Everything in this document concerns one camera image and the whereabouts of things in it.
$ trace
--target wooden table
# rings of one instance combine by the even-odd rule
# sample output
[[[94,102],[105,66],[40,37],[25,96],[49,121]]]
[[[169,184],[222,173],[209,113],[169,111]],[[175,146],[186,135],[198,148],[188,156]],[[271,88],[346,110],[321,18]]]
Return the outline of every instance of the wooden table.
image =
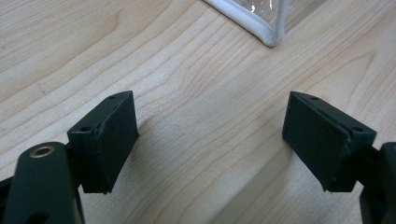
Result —
[[[361,223],[282,141],[290,91],[396,140],[396,1],[327,1],[273,49],[203,1],[0,2],[0,178],[109,94],[141,136],[87,223]]]

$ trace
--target black plastic part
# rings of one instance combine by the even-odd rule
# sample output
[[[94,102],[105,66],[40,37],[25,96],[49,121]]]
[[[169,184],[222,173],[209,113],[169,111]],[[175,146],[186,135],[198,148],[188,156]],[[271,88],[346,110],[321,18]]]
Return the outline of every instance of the black plastic part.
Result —
[[[378,224],[388,210],[385,201],[379,200],[366,188],[363,189],[360,196],[361,219],[364,224]]]
[[[396,223],[396,143],[381,147],[377,160],[378,172],[388,203],[383,224]]]
[[[133,93],[125,91],[107,97],[67,135],[84,192],[111,192],[139,137]]]
[[[3,223],[83,223],[79,207],[63,144],[40,144],[20,155]]]
[[[385,201],[384,189],[377,167],[380,152],[374,147],[365,152],[367,153],[357,156],[356,177],[363,184],[367,195],[376,197],[379,201]]]
[[[0,223],[3,223],[3,216],[6,210],[6,202],[11,188],[12,177],[0,182]]]
[[[318,97],[292,91],[282,134],[324,190],[350,192],[357,155],[369,153],[376,132]]]

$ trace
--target screw hole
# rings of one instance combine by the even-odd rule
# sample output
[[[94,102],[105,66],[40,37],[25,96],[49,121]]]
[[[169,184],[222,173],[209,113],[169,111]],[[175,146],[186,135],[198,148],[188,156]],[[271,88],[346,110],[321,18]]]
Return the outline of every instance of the screw hole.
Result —
[[[356,131],[356,132],[363,132],[363,129],[362,128],[359,128],[359,127],[352,127],[352,130],[353,131]]]
[[[29,216],[25,224],[45,224],[48,219],[49,219],[48,215],[44,213],[36,212],[31,216]]]
[[[90,129],[91,129],[91,127],[85,126],[85,127],[82,127],[80,130],[81,130],[82,132],[87,132],[87,131],[89,131]]]
[[[32,153],[30,153],[30,156],[32,158],[41,158],[48,156],[55,150],[55,147],[52,146],[45,146],[45,147],[40,147],[34,150]]]

